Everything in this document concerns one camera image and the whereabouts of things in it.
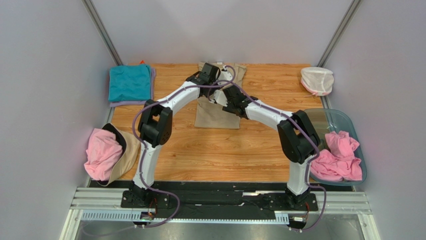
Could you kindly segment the beige t-shirt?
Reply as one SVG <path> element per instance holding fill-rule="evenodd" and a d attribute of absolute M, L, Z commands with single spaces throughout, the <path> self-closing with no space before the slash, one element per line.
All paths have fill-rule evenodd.
<path fill-rule="evenodd" d="M 237 63 L 230 63 L 229 65 L 236 70 L 236 79 L 234 82 L 242 87 L 247 67 Z M 206 97 L 198 98 L 194 127 L 230 130 L 240 129 L 240 117 L 223 111 L 222 107 L 222 105 L 209 102 Z"/>

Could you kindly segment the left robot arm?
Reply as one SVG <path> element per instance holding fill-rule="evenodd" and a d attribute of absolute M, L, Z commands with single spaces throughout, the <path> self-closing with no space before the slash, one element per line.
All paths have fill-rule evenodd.
<path fill-rule="evenodd" d="M 146 101 L 137 114 L 138 125 L 132 127 L 134 135 L 141 142 L 141 153 L 132 185 L 124 194 L 126 202 L 141 207 L 153 203 L 155 169 L 160 151 L 171 137 L 174 114 L 191 101 L 206 96 L 211 88 L 217 86 L 215 82 L 220 74 L 221 70 L 217 66 L 206 63 L 201 71 L 189 76 L 171 94 L 158 101 Z"/>

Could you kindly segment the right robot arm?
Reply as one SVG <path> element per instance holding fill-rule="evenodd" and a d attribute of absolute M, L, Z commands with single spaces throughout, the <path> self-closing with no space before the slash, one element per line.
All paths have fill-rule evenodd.
<path fill-rule="evenodd" d="M 305 204 L 310 193 L 310 162 L 319 155 L 319 136 L 305 111 L 288 112 L 248 96 L 236 85 L 223 91 L 223 111 L 262 123 L 277 131 L 281 148 L 290 161 L 285 203 L 292 209 Z"/>

